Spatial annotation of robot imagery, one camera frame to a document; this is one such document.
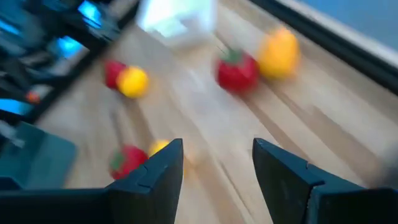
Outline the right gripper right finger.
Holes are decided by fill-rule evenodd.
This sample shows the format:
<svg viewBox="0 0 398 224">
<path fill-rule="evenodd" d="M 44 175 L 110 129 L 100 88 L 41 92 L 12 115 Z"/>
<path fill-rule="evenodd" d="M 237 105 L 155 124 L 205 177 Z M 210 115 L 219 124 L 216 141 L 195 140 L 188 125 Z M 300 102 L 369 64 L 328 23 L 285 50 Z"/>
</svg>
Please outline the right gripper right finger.
<svg viewBox="0 0 398 224">
<path fill-rule="evenodd" d="M 273 223 L 303 223 L 310 192 L 324 184 L 308 161 L 262 138 L 253 139 L 252 160 Z"/>
</svg>

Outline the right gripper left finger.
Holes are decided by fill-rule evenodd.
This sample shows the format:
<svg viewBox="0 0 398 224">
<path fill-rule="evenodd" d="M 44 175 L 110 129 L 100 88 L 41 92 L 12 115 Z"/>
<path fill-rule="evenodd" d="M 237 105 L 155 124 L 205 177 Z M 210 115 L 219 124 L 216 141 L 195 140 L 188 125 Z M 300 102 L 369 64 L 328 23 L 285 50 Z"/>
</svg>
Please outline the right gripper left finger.
<svg viewBox="0 0 398 224">
<path fill-rule="evenodd" d="M 172 140 L 127 177 L 107 186 L 115 223 L 173 224 L 183 178 L 183 140 Z"/>
</svg>

